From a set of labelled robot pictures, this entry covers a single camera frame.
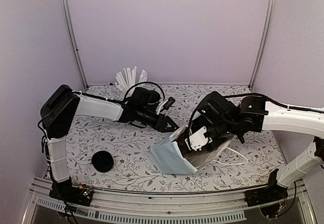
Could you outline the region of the light blue paper bag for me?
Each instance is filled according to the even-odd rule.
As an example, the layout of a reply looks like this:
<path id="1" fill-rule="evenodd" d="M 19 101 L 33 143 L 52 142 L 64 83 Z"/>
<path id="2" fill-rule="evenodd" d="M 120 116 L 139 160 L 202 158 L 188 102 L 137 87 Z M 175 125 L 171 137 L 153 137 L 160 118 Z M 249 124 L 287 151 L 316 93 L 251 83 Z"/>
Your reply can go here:
<path id="1" fill-rule="evenodd" d="M 146 151 L 150 160 L 161 173 L 191 174 L 203 170 L 211 163 L 221 165 L 248 163 L 247 157 L 229 147 L 232 137 L 211 152 L 207 151 L 205 146 L 201 151 L 188 149 L 185 143 L 187 128 L 188 125 L 182 126 Z"/>

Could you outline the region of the stack of black lids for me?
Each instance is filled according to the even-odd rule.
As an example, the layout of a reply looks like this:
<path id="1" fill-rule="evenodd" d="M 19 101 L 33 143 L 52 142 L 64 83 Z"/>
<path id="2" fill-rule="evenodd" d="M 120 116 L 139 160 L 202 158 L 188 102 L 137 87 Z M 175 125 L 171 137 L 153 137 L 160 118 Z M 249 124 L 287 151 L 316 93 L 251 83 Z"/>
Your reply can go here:
<path id="1" fill-rule="evenodd" d="M 98 151 L 92 156 L 91 163 L 98 172 L 105 173 L 113 168 L 114 160 L 108 151 Z"/>

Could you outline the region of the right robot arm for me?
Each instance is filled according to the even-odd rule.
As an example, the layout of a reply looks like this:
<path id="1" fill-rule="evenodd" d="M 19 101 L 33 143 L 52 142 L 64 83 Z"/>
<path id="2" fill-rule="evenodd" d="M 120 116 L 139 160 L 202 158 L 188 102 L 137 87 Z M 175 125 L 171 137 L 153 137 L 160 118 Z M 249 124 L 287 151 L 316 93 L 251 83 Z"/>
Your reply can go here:
<path id="1" fill-rule="evenodd" d="M 192 150 L 210 144 L 219 146 L 226 138 L 237 136 L 244 143 L 247 132 L 288 131 L 313 136 L 310 145 L 294 160 L 269 175 L 267 186 L 247 191 L 247 200 L 253 198 L 272 202 L 276 197 L 287 197 L 288 187 L 314 168 L 323 164 L 323 111 L 279 103 L 259 93 L 240 94 L 239 105 L 232 96 L 212 92 L 205 96 L 191 117 L 186 141 Z"/>

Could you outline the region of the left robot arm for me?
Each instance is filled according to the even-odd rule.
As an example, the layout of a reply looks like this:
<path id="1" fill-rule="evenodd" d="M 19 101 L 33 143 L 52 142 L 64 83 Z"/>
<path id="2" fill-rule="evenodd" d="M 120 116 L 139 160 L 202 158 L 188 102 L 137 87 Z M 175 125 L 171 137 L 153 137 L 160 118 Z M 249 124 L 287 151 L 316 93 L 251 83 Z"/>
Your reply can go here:
<path id="1" fill-rule="evenodd" d="M 72 90 L 61 85 L 41 107 L 38 128 L 43 132 L 42 151 L 46 153 L 56 193 L 65 201 L 75 197 L 67 168 L 66 138 L 76 116 L 90 116 L 119 123 L 140 123 L 158 132 L 173 132 L 178 125 L 163 112 L 175 99 L 164 91 L 154 91 L 138 83 L 128 89 L 122 100 L 109 99 Z"/>

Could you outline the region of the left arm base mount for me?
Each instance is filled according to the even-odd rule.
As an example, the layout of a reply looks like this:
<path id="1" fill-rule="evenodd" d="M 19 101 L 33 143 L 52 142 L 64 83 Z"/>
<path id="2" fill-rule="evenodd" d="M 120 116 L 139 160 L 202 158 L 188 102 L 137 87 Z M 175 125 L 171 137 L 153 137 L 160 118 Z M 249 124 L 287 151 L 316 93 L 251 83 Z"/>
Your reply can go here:
<path id="1" fill-rule="evenodd" d="M 52 184 L 49 196 L 53 199 L 62 200 L 89 207 L 93 198 L 93 189 L 86 185 L 73 186 L 72 184 Z"/>

